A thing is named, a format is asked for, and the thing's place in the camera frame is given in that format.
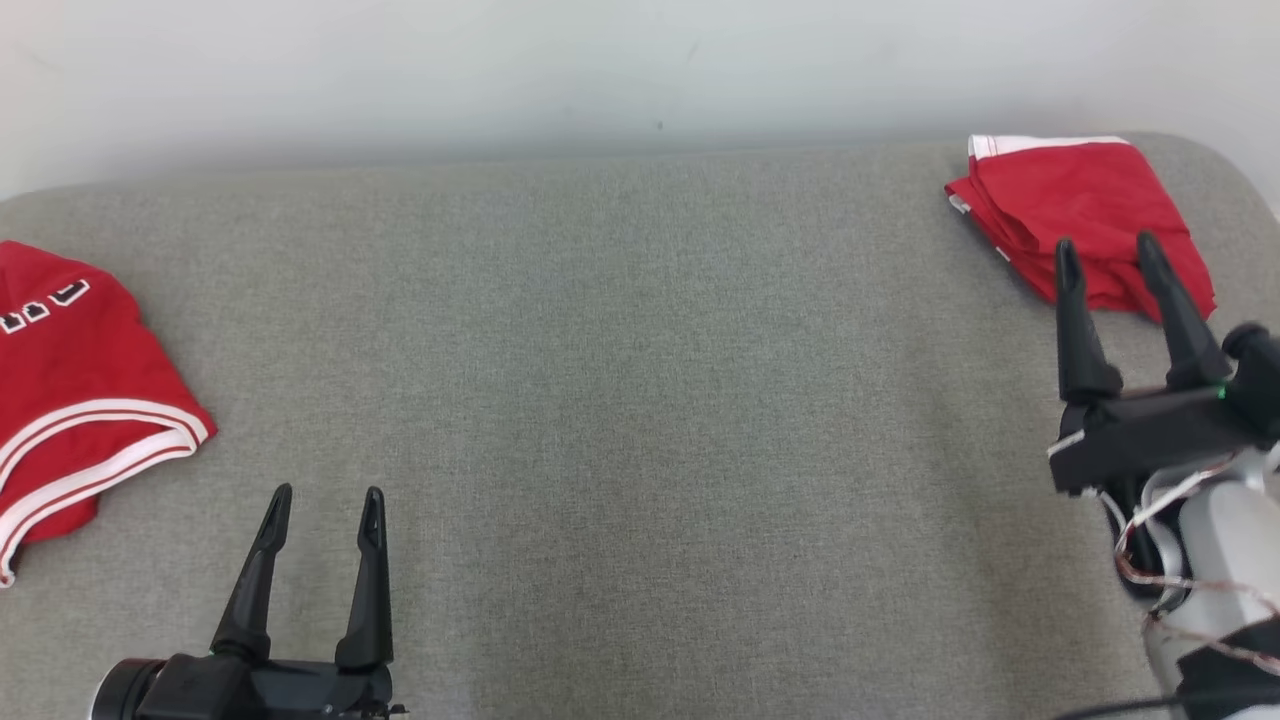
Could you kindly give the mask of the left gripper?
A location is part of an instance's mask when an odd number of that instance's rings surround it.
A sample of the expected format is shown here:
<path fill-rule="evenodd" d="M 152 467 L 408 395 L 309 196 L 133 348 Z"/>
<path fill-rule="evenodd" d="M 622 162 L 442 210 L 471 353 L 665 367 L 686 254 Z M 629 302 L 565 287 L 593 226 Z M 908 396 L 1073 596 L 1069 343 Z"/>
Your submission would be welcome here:
<path fill-rule="evenodd" d="M 390 671 L 384 667 L 394 660 L 394 639 L 387 501 L 375 486 L 367 488 L 358 521 L 358 571 L 335 665 L 268 661 L 273 578 L 285 546 L 291 505 L 292 486 L 283 483 L 236 579 L 211 655 L 169 659 L 134 703 L 136 719 L 399 719 L 407 714 L 394 701 Z"/>

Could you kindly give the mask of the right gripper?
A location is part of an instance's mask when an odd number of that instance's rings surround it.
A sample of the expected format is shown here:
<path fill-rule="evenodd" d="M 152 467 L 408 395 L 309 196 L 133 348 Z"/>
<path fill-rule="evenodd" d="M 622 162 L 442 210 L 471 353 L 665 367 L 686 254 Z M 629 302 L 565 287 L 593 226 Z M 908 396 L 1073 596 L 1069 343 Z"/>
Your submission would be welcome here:
<path fill-rule="evenodd" d="M 1231 373 L 1228 356 L 1155 233 L 1138 234 L 1137 252 L 1146 288 L 1158 306 L 1170 360 L 1165 384 L 1181 392 L 1117 397 L 1123 378 L 1101 346 L 1082 260 L 1069 238 L 1060 240 L 1055 319 L 1059 396 L 1068 405 L 1059 441 L 1047 451 L 1060 495 L 1142 480 L 1164 469 L 1267 443 L 1266 405 L 1244 398 L 1235 387 L 1220 386 Z"/>

